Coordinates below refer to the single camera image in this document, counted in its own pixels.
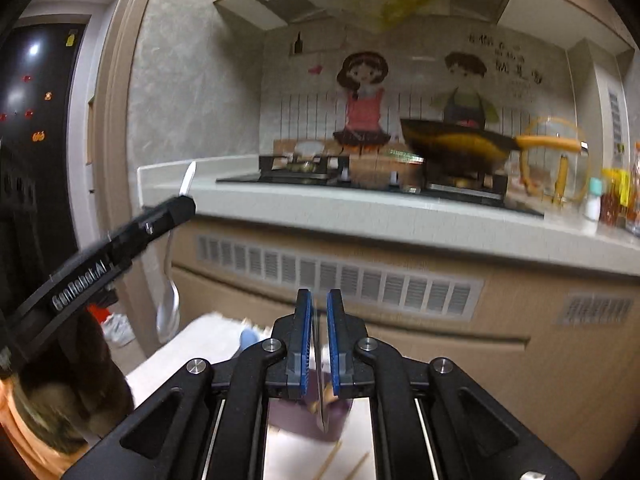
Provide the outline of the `white plastic spoon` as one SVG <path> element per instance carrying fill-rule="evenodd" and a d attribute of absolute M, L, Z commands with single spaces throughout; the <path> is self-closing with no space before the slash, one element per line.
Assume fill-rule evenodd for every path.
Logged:
<path fill-rule="evenodd" d="M 167 344 L 178 333 L 180 324 L 180 295 L 171 275 L 172 248 L 174 248 L 175 233 L 170 232 L 167 237 L 163 262 L 164 294 L 162 302 L 156 311 L 156 332 L 160 344 Z"/>

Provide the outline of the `blue plastic spoon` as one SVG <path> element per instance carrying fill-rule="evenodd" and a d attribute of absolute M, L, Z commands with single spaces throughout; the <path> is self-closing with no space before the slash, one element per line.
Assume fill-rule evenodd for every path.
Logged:
<path fill-rule="evenodd" d="M 252 328 L 246 328 L 240 335 L 239 352 L 254 346 L 260 341 L 260 333 L 256 333 Z"/>

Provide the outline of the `black handled utensil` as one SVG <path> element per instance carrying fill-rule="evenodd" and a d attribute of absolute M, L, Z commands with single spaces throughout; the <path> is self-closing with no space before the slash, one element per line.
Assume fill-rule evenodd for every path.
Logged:
<path fill-rule="evenodd" d="M 326 399 L 324 389 L 326 382 L 322 370 L 322 344 L 320 330 L 320 316 L 314 314 L 312 320 L 312 346 L 314 347 L 314 370 L 316 371 L 317 400 L 314 402 L 314 414 L 316 414 L 317 425 L 325 434 L 329 431 L 329 416 L 326 411 Z"/>

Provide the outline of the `wooden chopstick four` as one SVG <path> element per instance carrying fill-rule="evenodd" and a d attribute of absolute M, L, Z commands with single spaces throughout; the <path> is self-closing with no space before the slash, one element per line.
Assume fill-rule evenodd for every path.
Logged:
<path fill-rule="evenodd" d="M 364 453 L 363 456 L 360 457 L 360 460 L 358 460 L 354 468 L 352 468 L 352 470 L 349 471 L 348 475 L 344 478 L 344 480 L 355 480 L 360 469 L 364 466 L 365 463 L 367 463 L 369 455 L 370 455 L 369 452 Z"/>

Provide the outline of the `purple plastic utensil bin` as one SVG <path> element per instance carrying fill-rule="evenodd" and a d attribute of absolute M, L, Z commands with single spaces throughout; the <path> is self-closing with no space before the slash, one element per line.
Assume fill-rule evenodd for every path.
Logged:
<path fill-rule="evenodd" d="M 269 425 L 299 437 L 335 442 L 343 433 L 346 419 L 352 410 L 352 401 L 338 400 L 326 407 L 329 413 L 328 430 L 321 428 L 319 415 L 309 408 L 310 405 L 306 401 L 271 399 L 268 411 Z"/>

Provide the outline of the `white table cloth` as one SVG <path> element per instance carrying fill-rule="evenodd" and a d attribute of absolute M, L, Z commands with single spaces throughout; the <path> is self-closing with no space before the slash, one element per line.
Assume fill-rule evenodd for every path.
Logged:
<path fill-rule="evenodd" d="M 315 320 L 298 307 L 253 341 L 218 314 L 186 326 L 127 376 L 142 409 L 129 441 L 160 430 L 134 463 L 162 478 L 374 478 L 369 401 L 326 402 Z"/>

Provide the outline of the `wooden chopstick three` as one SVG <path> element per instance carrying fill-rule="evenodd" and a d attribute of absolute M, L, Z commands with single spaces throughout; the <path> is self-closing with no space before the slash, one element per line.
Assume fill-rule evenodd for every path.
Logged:
<path fill-rule="evenodd" d="M 329 469 L 329 466 L 331 466 L 333 461 L 335 460 L 335 457 L 337 456 L 337 453 L 340 452 L 342 444 L 343 444 L 343 442 L 341 440 L 338 440 L 333 445 L 332 450 L 329 452 L 328 456 L 326 456 L 326 459 L 320 465 L 320 467 L 318 468 L 318 470 L 316 471 L 316 473 L 312 477 L 312 480 L 321 480 L 322 479 L 322 477 L 324 476 L 326 471 Z"/>

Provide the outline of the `long grey vent grille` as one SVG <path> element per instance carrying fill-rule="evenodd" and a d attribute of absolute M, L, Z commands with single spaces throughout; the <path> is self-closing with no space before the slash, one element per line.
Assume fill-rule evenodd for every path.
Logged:
<path fill-rule="evenodd" d="M 195 237 L 198 261 L 248 280 L 326 296 L 338 289 L 345 300 L 428 318 L 468 322 L 485 282 L 478 278 L 432 272 L 411 272 L 399 266 L 367 266 L 234 240 L 220 234 Z"/>

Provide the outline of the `black refrigerator with magnets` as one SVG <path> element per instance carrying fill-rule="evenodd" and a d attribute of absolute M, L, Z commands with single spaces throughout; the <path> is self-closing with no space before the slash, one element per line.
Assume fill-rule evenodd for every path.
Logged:
<path fill-rule="evenodd" d="M 1 310 L 14 312 L 77 252 L 68 103 L 85 27 L 20 26 L 1 47 Z"/>

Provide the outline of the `black gas stove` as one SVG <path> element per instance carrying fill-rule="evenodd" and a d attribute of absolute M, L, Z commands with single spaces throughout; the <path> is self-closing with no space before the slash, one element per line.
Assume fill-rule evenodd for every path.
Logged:
<path fill-rule="evenodd" d="M 504 174 L 450 176 L 411 153 L 387 156 L 260 155 L 258 168 L 220 183 L 307 185 L 414 195 L 510 210 L 542 218 L 544 214 L 508 196 Z"/>

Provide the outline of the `small white teal bottle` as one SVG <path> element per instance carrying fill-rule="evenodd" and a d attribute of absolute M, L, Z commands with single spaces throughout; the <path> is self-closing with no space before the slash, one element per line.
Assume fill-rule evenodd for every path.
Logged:
<path fill-rule="evenodd" d="M 598 222 L 600 219 L 602 194 L 602 181 L 598 178 L 590 178 L 584 201 L 584 209 L 582 210 L 584 217 L 589 221 Z"/>

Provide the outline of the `glass pan lid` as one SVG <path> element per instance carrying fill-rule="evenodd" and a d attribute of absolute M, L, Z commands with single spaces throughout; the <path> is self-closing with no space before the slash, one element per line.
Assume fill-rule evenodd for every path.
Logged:
<path fill-rule="evenodd" d="M 522 151 L 518 164 L 528 196 L 555 207 L 577 206 L 584 198 L 589 180 L 589 146 L 586 134 L 574 122 L 559 117 L 536 117 L 523 136 L 553 138 L 561 146 L 535 146 Z"/>

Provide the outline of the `black yellow frying pan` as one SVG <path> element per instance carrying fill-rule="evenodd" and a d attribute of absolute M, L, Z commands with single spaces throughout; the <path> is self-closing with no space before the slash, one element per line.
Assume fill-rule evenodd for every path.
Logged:
<path fill-rule="evenodd" d="M 504 136 L 493 131 L 427 119 L 401 118 L 405 144 L 424 162 L 461 171 L 493 174 L 503 168 L 512 152 L 552 148 L 587 154 L 588 144 L 555 136 Z"/>

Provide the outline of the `orange cap bottle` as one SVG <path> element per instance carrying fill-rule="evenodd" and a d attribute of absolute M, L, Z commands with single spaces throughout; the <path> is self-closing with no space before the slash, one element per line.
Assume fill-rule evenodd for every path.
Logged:
<path fill-rule="evenodd" d="M 639 236 L 640 233 L 640 143 L 634 144 L 634 160 L 631 164 L 626 230 Z"/>

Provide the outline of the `yellow condiment jar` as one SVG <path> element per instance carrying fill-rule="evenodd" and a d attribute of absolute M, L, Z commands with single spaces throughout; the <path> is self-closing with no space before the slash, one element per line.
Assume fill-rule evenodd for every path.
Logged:
<path fill-rule="evenodd" d="M 606 226 L 616 226 L 618 218 L 628 205 L 629 174 L 620 168 L 603 168 L 601 181 L 603 194 L 600 221 Z"/>

